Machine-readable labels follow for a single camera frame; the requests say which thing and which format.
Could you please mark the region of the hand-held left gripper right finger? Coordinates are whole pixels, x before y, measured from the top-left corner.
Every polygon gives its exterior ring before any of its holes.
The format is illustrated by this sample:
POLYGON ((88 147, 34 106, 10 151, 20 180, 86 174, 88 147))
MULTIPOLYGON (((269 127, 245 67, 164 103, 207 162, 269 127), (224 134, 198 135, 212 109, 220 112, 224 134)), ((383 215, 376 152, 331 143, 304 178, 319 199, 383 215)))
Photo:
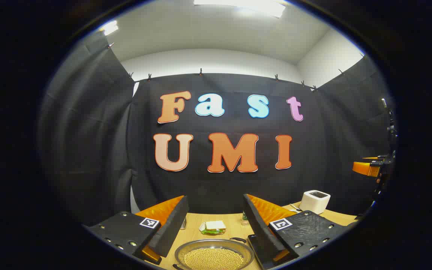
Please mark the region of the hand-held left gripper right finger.
POLYGON ((341 225, 310 210, 296 213, 249 194, 243 195, 243 211, 257 239, 257 255, 276 265, 317 253, 357 224, 341 225))

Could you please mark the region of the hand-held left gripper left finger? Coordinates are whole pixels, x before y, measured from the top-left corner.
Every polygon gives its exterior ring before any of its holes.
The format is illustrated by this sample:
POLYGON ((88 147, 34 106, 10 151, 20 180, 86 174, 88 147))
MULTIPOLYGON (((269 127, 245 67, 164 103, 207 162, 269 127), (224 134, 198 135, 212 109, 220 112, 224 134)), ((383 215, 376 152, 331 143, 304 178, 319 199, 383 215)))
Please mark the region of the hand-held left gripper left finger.
POLYGON ((173 246, 188 211, 188 197, 180 195, 139 213, 122 211, 84 227, 128 256, 159 265, 173 246))

